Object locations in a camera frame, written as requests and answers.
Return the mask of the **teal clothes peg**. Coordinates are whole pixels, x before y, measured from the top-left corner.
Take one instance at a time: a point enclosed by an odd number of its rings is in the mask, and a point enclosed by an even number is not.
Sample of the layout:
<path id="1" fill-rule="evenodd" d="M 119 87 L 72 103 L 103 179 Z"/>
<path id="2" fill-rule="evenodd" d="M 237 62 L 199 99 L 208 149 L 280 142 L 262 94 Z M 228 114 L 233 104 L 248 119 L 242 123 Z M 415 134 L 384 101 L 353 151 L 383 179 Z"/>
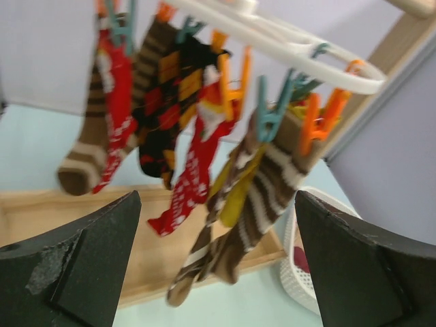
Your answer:
<path id="1" fill-rule="evenodd" d="M 121 26 L 115 13 L 114 1 L 104 0 L 104 8 L 110 21 L 110 37 L 116 48 L 122 48 L 124 55 L 130 57 L 134 51 L 133 47 L 133 29 L 134 14 L 136 13 L 137 1 L 131 0 L 128 5 L 127 18 L 124 25 Z"/>

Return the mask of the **red patterned sock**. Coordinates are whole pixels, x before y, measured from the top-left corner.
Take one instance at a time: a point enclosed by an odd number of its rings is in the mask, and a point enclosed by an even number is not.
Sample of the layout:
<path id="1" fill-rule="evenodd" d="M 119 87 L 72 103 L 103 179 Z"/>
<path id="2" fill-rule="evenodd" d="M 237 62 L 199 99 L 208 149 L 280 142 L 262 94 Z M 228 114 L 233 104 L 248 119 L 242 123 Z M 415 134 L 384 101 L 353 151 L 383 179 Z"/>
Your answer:
<path id="1" fill-rule="evenodd" d="M 205 86 L 196 104 L 194 135 L 187 151 L 185 169 L 178 177 L 168 210 L 147 223 L 158 236 L 167 236 L 188 218 L 191 211 L 205 203 L 210 187 L 210 166 L 220 138 L 229 135 L 240 119 L 243 96 L 230 100 L 234 118 L 227 120 L 222 109 L 221 81 L 213 65 L 206 67 Z"/>
<path id="2" fill-rule="evenodd" d="M 110 183 L 123 161 L 122 150 L 137 123 L 131 115 L 131 59 L 124 54 L 124 45 L 112 43 L 108 29 L 99 30 L 97 68 L 102 77 L 106 101 L 108 148 L 106 165 L 100 182 L 92 193 L 100 192 Z"/>

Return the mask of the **white plastic clip hanger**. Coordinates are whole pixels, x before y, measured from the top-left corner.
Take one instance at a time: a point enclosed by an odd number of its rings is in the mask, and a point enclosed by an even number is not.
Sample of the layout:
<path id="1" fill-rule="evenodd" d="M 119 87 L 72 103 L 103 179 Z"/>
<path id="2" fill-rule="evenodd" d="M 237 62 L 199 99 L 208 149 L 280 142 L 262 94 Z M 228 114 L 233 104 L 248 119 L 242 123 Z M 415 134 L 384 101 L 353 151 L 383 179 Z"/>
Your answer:
<path id="1" fill-rule="evenodd" d="M 366 61 L 360 67 L 360 75 L 356 76 L 311 58 L 315 47 L 325 40 L 261 14 L 257 1 L 173 0 L 168 3 L 276 61 L 334 87 L 372 95 L 386 81 L 386 75 Z"/>

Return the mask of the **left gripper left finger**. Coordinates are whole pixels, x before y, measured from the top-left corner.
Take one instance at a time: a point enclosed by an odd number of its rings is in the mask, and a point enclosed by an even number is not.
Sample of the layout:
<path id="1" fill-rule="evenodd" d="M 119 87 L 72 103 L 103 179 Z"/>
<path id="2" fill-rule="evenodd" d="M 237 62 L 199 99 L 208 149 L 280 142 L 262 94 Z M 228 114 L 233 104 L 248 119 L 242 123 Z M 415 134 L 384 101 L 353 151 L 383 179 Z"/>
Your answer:
<path id="1" fill-rule="evenodd" d="M 125 194 L 97 211 L 1 247 L 2 326 L 111 326 L 141 200 Z"/>

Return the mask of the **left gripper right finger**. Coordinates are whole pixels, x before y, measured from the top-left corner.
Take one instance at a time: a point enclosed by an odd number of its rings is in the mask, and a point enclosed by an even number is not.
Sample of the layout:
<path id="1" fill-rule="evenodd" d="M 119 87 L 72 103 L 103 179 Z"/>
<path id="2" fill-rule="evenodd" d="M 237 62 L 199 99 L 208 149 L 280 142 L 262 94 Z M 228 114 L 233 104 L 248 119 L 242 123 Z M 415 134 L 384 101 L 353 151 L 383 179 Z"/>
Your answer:
<path id="1" fill-rule="evenodd" d="M 309 191 L 295 197 L 324 326 L 434 326 L 435 246 L 387 231 Z"/>

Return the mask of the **brown white striped sock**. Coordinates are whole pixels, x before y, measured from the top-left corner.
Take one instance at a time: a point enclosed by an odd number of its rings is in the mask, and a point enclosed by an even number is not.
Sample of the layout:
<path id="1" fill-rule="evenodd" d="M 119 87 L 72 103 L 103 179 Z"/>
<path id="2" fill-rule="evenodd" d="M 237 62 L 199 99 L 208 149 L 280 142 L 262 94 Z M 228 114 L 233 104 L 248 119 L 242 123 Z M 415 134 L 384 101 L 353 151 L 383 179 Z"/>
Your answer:
<path id="1" fill-rule="evenodd" d="M 226 283 L 238 281 L 238 265 L 286 211 L 296 191 L 320 158 L 317 142 L 311 154 L 298 149 L 303 122 L 286 114 L 255 172 L 236 225 L 213 241 L 198 280 L 215 275 Z"/>

